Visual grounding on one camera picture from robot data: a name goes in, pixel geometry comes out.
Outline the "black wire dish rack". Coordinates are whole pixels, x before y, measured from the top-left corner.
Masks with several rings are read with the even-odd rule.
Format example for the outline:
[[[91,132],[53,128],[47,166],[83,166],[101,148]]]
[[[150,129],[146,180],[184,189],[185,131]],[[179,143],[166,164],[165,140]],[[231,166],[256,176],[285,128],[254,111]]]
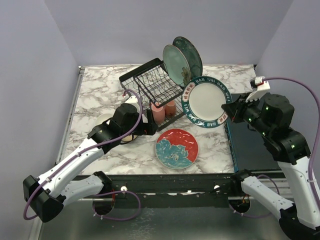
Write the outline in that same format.
[[[158,124],[158,131],[165,129],[184,115],[181,107],[183,88],[169,77],[164,62],[159,58],[154,58],[121,75],[119,81],[123,89],[133,90],[141,96],[144,115],[152,104],[158,103],[162,107],[170,101],[175,102],[176,114],[172,117],[166,116],[164,122]]]

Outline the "red plate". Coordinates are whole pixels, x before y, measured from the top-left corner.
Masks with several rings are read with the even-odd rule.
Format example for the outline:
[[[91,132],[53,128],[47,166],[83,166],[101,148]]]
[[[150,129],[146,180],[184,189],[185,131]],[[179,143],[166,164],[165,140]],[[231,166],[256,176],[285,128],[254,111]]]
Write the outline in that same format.
[[[193,165],[198,157],[199,145],[186,130],[172,128],[157,138],[155,154],[158,160],[172,170],[183,170]]]

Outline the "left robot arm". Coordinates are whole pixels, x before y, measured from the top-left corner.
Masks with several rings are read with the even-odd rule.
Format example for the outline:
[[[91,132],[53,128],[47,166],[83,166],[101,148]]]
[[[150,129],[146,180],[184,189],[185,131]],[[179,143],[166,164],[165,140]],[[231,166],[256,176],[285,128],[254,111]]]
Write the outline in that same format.
[[[96,171],[83,180],[75,177],[88,165],[119,146],[127,136],[152,136],[156,133],[152,111],[123,103],[113,116],[96,125],[79,147],[52,169],[38,177],[29,175],[22,183],[25,208],[32,208],[44,223],[53,220],[65,206],[79,199],[97,196],[115,196],[112,180],[102,171]]]

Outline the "plain pink mug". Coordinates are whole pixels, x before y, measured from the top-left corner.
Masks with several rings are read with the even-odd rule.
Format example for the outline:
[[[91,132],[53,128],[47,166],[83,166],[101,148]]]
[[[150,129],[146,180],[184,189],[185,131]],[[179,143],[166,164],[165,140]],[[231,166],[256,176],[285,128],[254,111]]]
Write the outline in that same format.
[[[165,107],[160,106],[158,102],[150,103],[152,115],[156,124],[161,124],[165,120]]]

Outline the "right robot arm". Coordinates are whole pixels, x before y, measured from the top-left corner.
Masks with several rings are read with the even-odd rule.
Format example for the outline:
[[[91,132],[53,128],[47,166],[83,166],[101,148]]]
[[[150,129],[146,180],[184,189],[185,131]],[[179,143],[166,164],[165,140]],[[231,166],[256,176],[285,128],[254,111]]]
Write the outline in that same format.
[[[247,102],[241,94],[221,107],[233,123],[245,122],[262,136],[263,144],[281,168],[290,187],[293,201],[281,197],[244,169],[231,177],[230,191],[252,196],[278,220],[280,228],[291,240],[320,238],[320,208],[312,187],[314,175],[309,169],[311,152],[305,137],[290,127],[294,107],[282,95],[268,94],[262,107],[259,101]]]

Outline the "blue ceramic plate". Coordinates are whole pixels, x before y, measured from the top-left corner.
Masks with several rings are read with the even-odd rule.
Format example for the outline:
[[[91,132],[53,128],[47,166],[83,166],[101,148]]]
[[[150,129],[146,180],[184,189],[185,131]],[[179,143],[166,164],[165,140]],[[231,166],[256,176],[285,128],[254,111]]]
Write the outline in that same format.
[[[183,36],[177,36],[173,40],[172,44],[175,47],[177,47],[185,56],[189,64],[191,79],[202,76],[202,59],[197,48],[193,45],[193,43]]]

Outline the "pink printed coffee mug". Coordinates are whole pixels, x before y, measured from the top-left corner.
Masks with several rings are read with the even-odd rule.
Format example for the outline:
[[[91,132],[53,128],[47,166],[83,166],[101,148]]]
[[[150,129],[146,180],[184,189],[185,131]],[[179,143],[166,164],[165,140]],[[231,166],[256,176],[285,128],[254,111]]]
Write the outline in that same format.
[[[172,118],[175,116],[176,112],[177,112],[177,106],[176,106],[176,101],[175,100],[171,100],[170,102],[168,102],[165,105],[165,116],[167,118]]]

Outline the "light blue floral plate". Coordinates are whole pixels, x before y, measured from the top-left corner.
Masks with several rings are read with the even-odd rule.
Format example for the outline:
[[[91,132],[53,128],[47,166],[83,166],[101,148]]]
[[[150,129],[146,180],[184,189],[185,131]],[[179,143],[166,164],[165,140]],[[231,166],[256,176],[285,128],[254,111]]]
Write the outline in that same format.
[[[168,76],[177,85],[185,87],[191,80],[191,71],[181,50],[172,44],[168,44],[163,49],[162,58]]]

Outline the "white plate lettered rim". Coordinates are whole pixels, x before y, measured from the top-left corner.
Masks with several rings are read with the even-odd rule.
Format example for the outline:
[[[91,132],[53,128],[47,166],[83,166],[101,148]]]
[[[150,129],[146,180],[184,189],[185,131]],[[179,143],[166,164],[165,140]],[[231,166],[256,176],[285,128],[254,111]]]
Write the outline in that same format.
[[[194,125],[212,129],[228,119],[222,105],[232,103],[228,88],[218,79],[200,76],[192,79],[184,88],[181,106],[184,114]]]

